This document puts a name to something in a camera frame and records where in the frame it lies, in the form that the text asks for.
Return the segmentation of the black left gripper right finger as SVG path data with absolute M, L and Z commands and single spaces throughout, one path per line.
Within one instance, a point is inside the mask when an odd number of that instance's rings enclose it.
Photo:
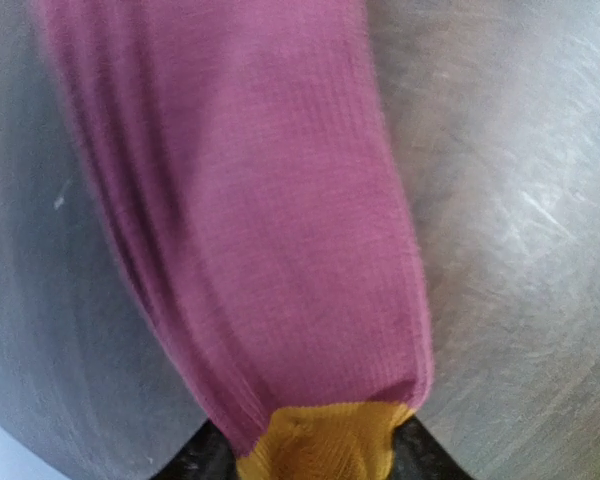
M 415 416 L 394 431 L 392 447 L 390 480 L 473 480 Z

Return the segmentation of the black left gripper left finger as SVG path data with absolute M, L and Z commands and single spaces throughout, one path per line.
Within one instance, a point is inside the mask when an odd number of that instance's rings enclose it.
M 183 448 L 151 480 L 237 480 L 231 447 L 211 422 L 206 421 Z

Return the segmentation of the purple orange striped sock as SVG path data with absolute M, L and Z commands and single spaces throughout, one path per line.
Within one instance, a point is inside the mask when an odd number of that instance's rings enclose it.
M 384 479 L 432 384 L 361 1 L 36 1 L 121 267 L 243 479 Z

